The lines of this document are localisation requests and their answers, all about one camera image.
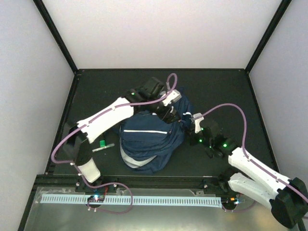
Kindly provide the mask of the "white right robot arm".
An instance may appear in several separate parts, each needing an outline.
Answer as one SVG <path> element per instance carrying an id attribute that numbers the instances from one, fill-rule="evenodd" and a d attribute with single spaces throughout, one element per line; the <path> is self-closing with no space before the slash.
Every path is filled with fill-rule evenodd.
<path id="1" fill-rule="evenodd" d="M 208 157 L 226 159 L 230 165 L 218 179 L 223 191 L 232 190 L 262 204 L 288 229 L 303 221 L 308 190 L 301 179 L 290 179 L 256 159 L 224 136 L 213 120 L 192 119 L 189 135 L 191 145 L 202 144 Z"/>

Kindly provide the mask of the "navy blue student backpack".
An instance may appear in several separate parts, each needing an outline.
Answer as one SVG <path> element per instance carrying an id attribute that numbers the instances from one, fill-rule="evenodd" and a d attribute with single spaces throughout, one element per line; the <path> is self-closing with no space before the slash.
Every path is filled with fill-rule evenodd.
<path id="1" fill-rule="evenodd" d="M 143 111 L 121 122 L 120 155 L 131 171 L 153 174 L 162 170 L 183 143 L 191 125 L 193 105 L 183 87 L 178 91 L 181 98 L 172 104 L 181 116 L 178 121 L 167 124 L 155 113 Z"/>

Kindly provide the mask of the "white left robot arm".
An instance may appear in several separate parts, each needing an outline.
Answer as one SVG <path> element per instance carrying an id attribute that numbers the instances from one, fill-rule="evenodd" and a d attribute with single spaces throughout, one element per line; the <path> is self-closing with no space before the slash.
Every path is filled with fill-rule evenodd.
<path id="1" fill-rule="evenodd" d="M 72 141 L 72 153 L 76 154 L 76 157 L 69 161 L 69 164 L 75 166 L 88 183 L 95 182 L 101 173 L 89 152 L 83 154 L 82 150 L 88 150 L 89 146 L 105 131 L 142 111 L 155 114 L 166 124 L 180 119 L 173 106 L 173 103 L 181 98 L 181 93 L 176 90 L 178 77 L 172 73 L 168 79 L 172 77 L 174 78 L 172 86 L 169 82 L 162 83 L 153 77 L 144 85 L 129 89 L 108 107 L 78 121 L 73 131 L 62 139 L 64 145 Z"/>

